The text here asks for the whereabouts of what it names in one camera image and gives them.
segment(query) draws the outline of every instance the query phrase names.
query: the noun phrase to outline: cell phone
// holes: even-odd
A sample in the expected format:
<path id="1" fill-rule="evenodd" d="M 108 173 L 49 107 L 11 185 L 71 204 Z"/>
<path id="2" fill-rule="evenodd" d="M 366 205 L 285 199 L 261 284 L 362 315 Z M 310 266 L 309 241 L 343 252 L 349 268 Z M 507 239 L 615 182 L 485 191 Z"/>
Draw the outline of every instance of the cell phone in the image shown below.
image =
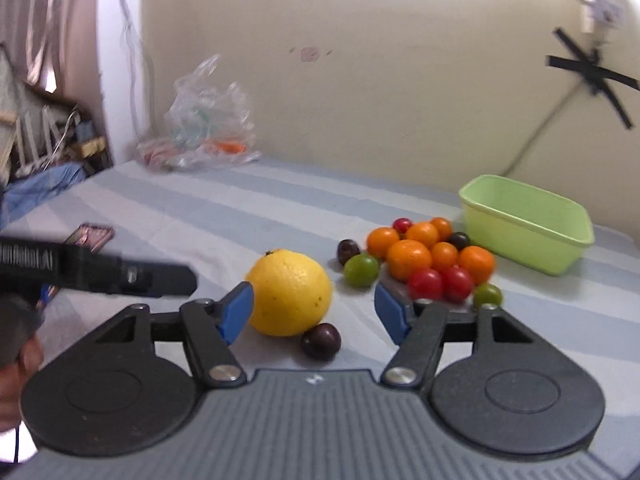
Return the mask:
<path id="1" fill-rule="evenodd" d="M 89 246 L 92 253 L 97 253 L 115 234 L 113 227 L 109 225 L 80 224 L 80 227 L 65 240 L 65 244 Z M 47 306 L 59 291 L 56 286 L 43 285 L 37 308 L 41 310 Z"/>

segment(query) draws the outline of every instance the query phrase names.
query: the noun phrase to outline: green plastic container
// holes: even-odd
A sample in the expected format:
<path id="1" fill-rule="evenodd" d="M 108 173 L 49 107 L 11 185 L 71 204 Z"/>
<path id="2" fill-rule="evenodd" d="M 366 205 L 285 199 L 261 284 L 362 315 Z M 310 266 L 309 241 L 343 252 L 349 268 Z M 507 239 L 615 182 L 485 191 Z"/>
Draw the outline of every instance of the green plastic container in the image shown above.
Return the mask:
<path id="1" fill-rule="evenodd" d="M 476 245 L 559 276 L 593 245 L 587 210 L 510 178 L 483 175 L 460 190 L 466 233 Z"/>

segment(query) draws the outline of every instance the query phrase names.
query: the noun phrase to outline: plastic bag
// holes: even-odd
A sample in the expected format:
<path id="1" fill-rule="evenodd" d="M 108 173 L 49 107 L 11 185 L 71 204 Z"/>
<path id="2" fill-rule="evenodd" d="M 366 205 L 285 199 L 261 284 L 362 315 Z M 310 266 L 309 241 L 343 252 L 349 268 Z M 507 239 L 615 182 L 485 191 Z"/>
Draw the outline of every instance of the plastic bag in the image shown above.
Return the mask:
<path id="1" fill-rule="evenodd" d="M 217 62 L 218 56 L 206 59 L 175 82 L 175 100 L 164 115 L 170 136 L 138 146 L 146 165 L 186 170 L 244 164 L 260 157 L 253 149 L 247 95 L 237 83 L 223 91 L 211 85 Z"/>

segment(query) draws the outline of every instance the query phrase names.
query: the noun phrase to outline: striped tablecloth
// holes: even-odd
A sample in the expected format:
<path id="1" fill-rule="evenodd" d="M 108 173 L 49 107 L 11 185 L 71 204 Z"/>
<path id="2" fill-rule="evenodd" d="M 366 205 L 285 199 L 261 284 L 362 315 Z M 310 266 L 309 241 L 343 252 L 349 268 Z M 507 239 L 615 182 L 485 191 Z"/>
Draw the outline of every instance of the striped tablecloth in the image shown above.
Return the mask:
<path id="1" fill-rule="evenodd" d="M 343 337 L 329 368 L 370 368 L 376 375 L 393 355 L 373 311 L 372 290 L 343 286 L 332 260 L 343 238 L 364 241 L 375 227 L 407 216 L 462 220 L 458 197 L 423 187 L 367 180 L 318 168 L 264 160 L 230 170 L 153 174 L 135 162 L 105 171 L 64 192 L 8 227 L 59 240 L 82 222 L 112 224 L 108 250 L 135 258 L 188 262 L 200 275 L 195 297 L 220 298 L 272 248 L 299 251 L 323 264 L 335 282 L 326 317 Z M 625 235 L 596 228 L 596 243 L 561 278 L 498 259 L 492 279 L 504 307 L 558 346 L 601 384 L 606 416 L 591 446 L 617 473 L 640 463 L 640 251 Z M 135 301 L 79 292 L 60 294 L 40 331 L 47 359 Z M 147 301 L 155 312 L 179 300 Z M 317 367 L 288 339 L 247 327 L 232 347 L 246 370 Z M 447 345 L 443 362 L 468 354 Z M 180 347 L 158 353 L 184 364 Z"/>

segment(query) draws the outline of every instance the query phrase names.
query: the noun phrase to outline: blue cloth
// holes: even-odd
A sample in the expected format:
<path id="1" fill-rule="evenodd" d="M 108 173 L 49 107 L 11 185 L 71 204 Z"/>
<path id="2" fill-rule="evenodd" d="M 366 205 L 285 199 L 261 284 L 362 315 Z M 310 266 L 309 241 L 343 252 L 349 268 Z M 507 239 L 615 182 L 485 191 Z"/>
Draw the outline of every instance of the blue cloth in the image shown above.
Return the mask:
<path id="1" fill-rule="evenodd" d="M 2 199 L 0 229 L 85 178 L 82 164 L 70 162 L 9 184 Z"/>

